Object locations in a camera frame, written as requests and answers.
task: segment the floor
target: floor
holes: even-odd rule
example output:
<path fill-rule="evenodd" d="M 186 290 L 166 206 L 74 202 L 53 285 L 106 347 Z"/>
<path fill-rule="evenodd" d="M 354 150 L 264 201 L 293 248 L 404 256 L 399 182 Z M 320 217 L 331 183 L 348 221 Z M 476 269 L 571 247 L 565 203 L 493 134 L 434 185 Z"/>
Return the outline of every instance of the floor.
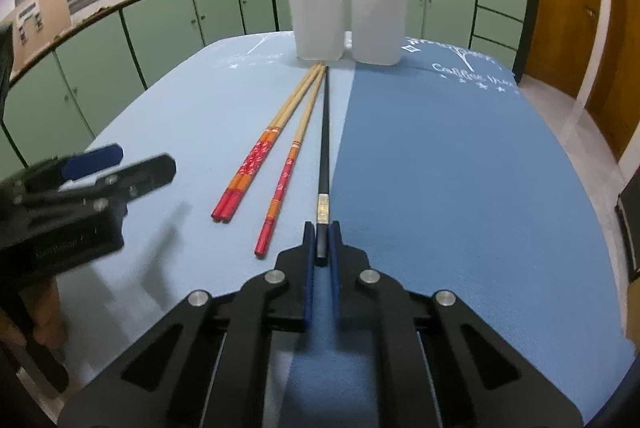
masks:
<path fill-rule="evenodd" d="M 622 234 L 614 211 L 625 186 L 622 171 L 597 125 L 576 100 L 526 75 L 520 89 L 558 138 L 589 195 L 609 248 L 622 328 L 626 330 L 628 276 Z"/>

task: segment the plastic cup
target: plastic cup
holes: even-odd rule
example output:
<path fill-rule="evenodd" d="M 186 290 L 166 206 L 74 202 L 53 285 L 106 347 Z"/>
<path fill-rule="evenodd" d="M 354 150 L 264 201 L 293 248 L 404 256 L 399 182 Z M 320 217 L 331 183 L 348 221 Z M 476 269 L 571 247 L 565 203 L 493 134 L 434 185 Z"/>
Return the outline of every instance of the plastic cup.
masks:
<path fill-rule="evenodd" d="M 395 65 L 404 43 L 407 0 L 351 0 L 356 62 Z"/>
<path fill-rule="evenodd" d="M 302 60 L 338 60 L 344 54 L 343 0 L 289 0 L 296 52 Z"/>

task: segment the silver screw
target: silver screw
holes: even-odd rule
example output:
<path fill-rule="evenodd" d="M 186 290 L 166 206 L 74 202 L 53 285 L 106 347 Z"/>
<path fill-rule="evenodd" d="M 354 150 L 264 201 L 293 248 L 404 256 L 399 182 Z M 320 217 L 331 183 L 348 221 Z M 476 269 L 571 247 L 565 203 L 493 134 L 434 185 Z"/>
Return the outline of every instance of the silver screw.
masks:
<path fill-rule="evenodd" d="M 194 291 L 187 300 L 194 307 L 201 307 L 209 301 L 209 295 L 204 291 Z"/>
<path fill-rule="evenodd" d="M 271 269 L 264 274 L 264 279 L 274 285 L 284 282 L 285 278 L 286 275 L 279 269 Z"/>
<path fill-rule="evenodd" d="M 454 295 L 451 291 L 438 291 L 436 293 L 436 300 L 443 307 L 449 307 L 456 302 L 456 295 Z"/>
<path fill-rule="evenodd" d="M 360 274 L 360 279 L 364 283 L 378 283 L 380 281 L 380 274 L 375 269 L 365 269 Z"/>
<path fill-rule="evenodd" d="M 107 206 L 109 206 L 108 199 L 98 199 L 97 201 L 94 201 L 94 211 L 98 213 L 103 211 Z"/>

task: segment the table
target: table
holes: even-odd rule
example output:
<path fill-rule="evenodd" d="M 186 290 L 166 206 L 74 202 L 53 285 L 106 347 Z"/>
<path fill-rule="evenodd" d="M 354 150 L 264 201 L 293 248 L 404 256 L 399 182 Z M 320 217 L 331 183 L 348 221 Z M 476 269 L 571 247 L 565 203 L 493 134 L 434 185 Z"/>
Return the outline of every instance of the table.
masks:
<path fill-rule="evenodd" d="M 445 44 L 408 39 L 403 49 L 390 68 L 348 55 L 330 64 L 332 218 L 407 289 L 460 294 L 588 420 L 633 360 L 588 197 L 511 72 Z M 92 144 L 121 144 L 123 163 L 167 152 L 177 175 L 130 205 L 122 252 L 60 277 L 66 362 L 81 383 L 190 291 L 235 291 L 300 243 L 304 221 L 315 220 L 321 95 L 268 257 L 256 260 L 253 248 L 302 108 L 231 224 L 209 214 L 307 66 L 291 33 L 217 42 Z M 317 270 L 315 289 L 304 343 L 274 340 L 266 425 L 300 426 L 302 411 L 305 426 L 375 426 L 370 342 L 356 335 L 350 350 L 337 347 L 328 270 Z"/>

